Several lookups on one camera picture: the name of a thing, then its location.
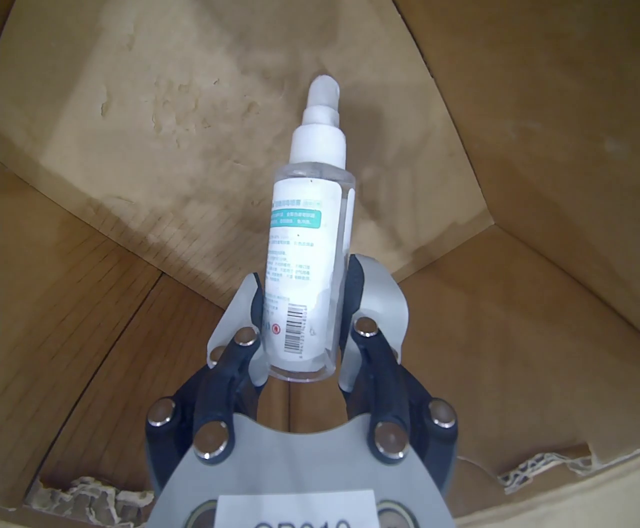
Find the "bottle label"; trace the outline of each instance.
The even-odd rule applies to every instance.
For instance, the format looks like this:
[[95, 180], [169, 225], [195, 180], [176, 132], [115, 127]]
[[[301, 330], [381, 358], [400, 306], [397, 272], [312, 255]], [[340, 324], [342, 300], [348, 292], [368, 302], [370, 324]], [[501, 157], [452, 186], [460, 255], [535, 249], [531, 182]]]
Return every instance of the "bottle label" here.
[[290, 178], [273, 187], [262, 338], [287, 361], [321, 355], [327, 343], [342, 188]]

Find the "clear plastic bottle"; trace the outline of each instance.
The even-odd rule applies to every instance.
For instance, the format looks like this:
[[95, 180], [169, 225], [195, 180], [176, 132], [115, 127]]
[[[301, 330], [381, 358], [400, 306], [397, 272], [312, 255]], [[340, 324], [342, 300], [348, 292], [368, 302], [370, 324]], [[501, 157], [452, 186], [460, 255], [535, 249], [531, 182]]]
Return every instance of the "clear plastic bottle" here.
[[275, 175], [262, 340], [271, 375], [289, 381], [335, 372], [355, 201], [339, 93], [331, 77], [314, 80], [290, 163]]

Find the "cardboard box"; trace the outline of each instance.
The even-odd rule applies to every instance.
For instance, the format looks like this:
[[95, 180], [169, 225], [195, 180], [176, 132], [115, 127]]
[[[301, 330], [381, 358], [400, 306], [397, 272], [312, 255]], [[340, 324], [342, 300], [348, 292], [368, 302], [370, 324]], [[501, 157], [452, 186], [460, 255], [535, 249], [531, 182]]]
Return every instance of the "cardboard box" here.
[[[460, 418], [459, 525], [634, 526], [636, 11], [16, 0], [0, 39], [0, 517], [109, 524], [89, 498], [103, 493], [144, 521], [146, 409], [264, 269], [272, 174], [327, 72], [358, 181], [352, 250], [400, 282], [403, 363]], [[296, 432], [346, 420], [335, 379], [272, 381], [259, 414]], [[80, 477], [104, 486], [47, 491]]]

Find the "white bottle cap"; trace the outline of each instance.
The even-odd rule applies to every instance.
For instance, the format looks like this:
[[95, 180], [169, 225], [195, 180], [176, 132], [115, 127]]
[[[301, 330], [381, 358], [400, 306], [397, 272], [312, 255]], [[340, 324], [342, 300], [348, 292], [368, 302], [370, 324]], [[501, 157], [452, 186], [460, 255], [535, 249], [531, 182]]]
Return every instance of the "white bottle cap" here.
[[317, 161], [344, 169], [347, 141], [340, 130], [340, 86], [328, 75], [316, 77], [309, 86], [302, 124], [293, 132], [289, 163]]

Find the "metal screw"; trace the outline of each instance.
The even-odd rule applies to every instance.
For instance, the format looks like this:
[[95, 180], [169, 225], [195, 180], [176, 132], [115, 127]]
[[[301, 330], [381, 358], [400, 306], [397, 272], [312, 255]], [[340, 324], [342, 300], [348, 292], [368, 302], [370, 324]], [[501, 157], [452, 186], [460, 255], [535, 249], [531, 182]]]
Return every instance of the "metal screw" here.
[[429, 402], [431, 421], [443, 429], [451, 429], [458, 420], [454, 408], [443, 399], [434, 398]]
[[198, 458], [211, 460], [222, 453], [229, 443], [227, 424], [220, 421], [204, 424], [193, 437], [193, 450]]
[[218, 501], [215, 499], [208, 500], [203, 504], [199, 505], [189, 518], [185, 524], [186, 528], [212, 528], [216, 521], [216, 508], [218, 506]]
[[252, 326], [245, 326], [236, 332], [234, 341], [240, 346], [251, 346], [258, 339], [258, 333]]
[[220, 346], [216, 346], [212, 351], [211, 354], [209, 354], [209, 361], [211, 361], [211, 363], [213, 363], [213, 365], [217, 365], [218, 362], [220, 361], [220, 356], [222, 355], [222, 352], [225, 351], [225, 348], [227, 348], [224, 345], [220, 345]]
[[373, 438], [378, 451], [390, 460], [404, 458], [409, 449], [406, 431], [393, 422], [379, 422]]
[[154, 427], [161, 427], [168, 424], [173, 418], [175, 402], [171, 398], [160, 398], [147, 412], [147, 422]]
[[378, 333], [378, 324], [370, 317], [359, 317], [353, 323], [353, 328], [362, 337], [373, 337]]
[[411, 513], [401, 504], [391, 500], [378, 503], [378, 521], [380, 528], [417, 528]]

